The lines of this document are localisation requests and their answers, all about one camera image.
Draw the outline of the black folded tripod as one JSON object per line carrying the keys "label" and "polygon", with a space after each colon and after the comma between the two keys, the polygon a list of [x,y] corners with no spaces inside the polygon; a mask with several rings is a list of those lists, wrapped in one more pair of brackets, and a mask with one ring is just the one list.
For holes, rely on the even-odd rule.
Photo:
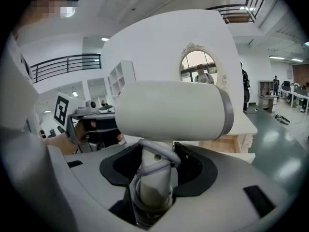
{"label": "black folded tripod", "polygon": [[287,118],[285,118],[282,115],[275,114],[273,117],[276,120],[278,120],[281,124],[284,124],[284,125],[289,125],[290,124],[290,120],[288,120]]}

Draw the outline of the grey small desk cabinet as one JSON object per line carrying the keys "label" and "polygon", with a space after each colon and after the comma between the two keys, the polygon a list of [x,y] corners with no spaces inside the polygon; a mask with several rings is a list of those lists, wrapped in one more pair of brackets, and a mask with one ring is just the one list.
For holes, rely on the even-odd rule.
{"label": "grey small desk cabinet", "polygon": [[278,96],[274,95],[273,81],[258,81],[258,98],[260,110],[275,113]]}

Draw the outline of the row of white desks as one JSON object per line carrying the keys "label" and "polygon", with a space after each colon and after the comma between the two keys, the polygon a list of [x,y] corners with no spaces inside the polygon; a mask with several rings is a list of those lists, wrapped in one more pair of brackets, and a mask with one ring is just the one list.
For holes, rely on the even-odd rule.
{"label": "row of white desks", "polygon": [[309,89],[301,88],[296,83],[284,82],[279,88],[279,98],[285,99],[291,108],[297,108],[301,113],[309,113]]}

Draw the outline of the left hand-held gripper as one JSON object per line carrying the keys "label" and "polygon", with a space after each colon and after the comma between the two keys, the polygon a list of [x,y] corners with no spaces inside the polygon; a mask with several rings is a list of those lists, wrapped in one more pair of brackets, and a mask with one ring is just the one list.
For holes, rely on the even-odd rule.
{"label": "left hand-held gripper", "polygon": [[[93,101],[84,101],[64,93],[57,94],[54,121],[61,133],[66,133],[72,144],[78,145],[82,153],[99,151],[120,143],[121,133],[116,125],[113,107],[99,108]],[[96,130],[89,131],[85,140],[79,142],[74,127],[80,120],[95,120]]]}

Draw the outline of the white flower-print shirt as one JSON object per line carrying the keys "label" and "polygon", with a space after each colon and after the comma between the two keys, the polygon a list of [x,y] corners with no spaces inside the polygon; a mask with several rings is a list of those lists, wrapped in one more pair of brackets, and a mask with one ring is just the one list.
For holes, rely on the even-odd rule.
{"label": "white flower-print shirt", "polygon": [[0,133],[27,131],[41,139],[41,121],[35,109],[38,97],[31,69],[10,33],[0,57]]}

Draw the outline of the white box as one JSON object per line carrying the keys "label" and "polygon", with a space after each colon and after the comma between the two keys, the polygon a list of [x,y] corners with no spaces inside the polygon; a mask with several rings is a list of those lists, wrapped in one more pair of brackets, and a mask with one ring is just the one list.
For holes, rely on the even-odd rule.
{"label": "white box", "polygon": [[139,138],[140,166],[130,188],[139,224],[150,227],[178,197],[196,197],[218,175],[212,160],[181,141],[214,141],[232,129],[226,91],[212,84],[140,81],[126,84],[116,109],[124,135]]}

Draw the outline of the wooden large drawer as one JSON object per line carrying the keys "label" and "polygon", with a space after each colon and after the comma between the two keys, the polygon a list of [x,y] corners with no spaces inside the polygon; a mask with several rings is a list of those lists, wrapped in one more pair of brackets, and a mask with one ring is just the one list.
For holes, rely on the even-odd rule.
{"label": "wooden large drawer", "polygon": [[233,156],[250,164],[255,159],[255,154],[249,153],[249,148],[253,143],[253,136],[251,134],[225,135],[215,141],[179,141],[179,143],[199,146]]}

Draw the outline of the person's left forearm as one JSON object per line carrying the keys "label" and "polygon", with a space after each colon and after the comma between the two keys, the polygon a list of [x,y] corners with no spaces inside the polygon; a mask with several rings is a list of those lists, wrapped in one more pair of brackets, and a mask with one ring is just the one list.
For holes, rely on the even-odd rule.
{"label": "person's left forearm", "polygon": [[56,137],[42,138],[42,141],[46,145],[59,148],[63,155],[72,155],[79,149],[78,145],[72,144],[69,141],[66,133],[62,133]]}

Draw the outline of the black balcony railing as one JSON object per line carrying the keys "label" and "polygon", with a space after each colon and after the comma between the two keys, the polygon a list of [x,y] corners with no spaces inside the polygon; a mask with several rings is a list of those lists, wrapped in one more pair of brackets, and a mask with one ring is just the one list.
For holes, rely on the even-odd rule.
{"label": "black balcony railing", "polygon": [[266,0],[230,0],[230,3],[207,8],[218,11],[227,24],[254,23]]}
{"label": "black balcony railing", "polygon": [[70,55],[46,60],[32,65],[33,83],[58,75],[82,70],[101,69],[100,54]]}

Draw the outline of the white cube shelf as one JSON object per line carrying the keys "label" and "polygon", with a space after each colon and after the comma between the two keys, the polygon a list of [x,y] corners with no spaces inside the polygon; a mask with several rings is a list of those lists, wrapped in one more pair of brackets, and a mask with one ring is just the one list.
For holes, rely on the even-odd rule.
{"label": "white cube shelf", "polygon": [[113,100],[117,101],[119,93],[122,92],[125,84],[135,80],[133,62],[130,60],[120,61],[108,76],[108,84]]}

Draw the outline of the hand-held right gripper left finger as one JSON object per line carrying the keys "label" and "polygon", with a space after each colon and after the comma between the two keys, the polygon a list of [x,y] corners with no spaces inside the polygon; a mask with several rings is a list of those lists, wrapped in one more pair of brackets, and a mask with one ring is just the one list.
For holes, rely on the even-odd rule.
{"label": "hand-held right gripper left finger", "polygon": [[69,207],[75,218],[77,232],[146,232],[109,211],[123,199],[125,188],[113,186],[100,173],[103,159],[127,145],[64,156],[59,148],[48,146],[51,163]]}

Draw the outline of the person's left hand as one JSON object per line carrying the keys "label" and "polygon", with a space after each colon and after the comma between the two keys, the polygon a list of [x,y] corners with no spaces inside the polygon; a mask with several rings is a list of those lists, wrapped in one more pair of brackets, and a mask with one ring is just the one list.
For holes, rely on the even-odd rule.
{"label": "person's left hand", "polygon": [[95,120],[80,120],[74,127],[75,136],[79,142],[85,140],[85,136],[89,131],[95,131],[97,128]]}

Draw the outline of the white dressing table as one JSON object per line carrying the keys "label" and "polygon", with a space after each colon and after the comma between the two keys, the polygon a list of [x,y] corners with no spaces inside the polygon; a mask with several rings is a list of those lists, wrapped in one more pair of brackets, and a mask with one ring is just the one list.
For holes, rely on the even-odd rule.
{"label": "white dressing table", "polygon": [[256,126],[243,112],[243,85],[236,85],[226,73],[218,77],[217,85],[226,91],[233,102],[234,124],[230,132],[218,139],[217,152],[224,154],[248,154],[253,144],[253,136],[257,134]]}

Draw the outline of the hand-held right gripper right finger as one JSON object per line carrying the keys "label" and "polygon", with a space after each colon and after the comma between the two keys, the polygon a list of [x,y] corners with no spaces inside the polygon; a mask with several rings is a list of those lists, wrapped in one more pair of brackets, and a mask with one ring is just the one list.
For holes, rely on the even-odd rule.
{"label": "hand-held right gripper right finger", "polygon": [[173,205],[151,232],[266,232],[290,206],[288,193],[244,160],[187,144],[175,150]]}

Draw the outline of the oval ornate mirror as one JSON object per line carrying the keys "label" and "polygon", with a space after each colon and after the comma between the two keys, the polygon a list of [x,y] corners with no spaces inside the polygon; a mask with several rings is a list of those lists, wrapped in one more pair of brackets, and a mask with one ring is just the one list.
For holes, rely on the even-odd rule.
{"label": "oval ornate mirror", "polygon": [[185,82],[216,84],[218,69],[205,47],[189,43],[180,58],[180,78]]}

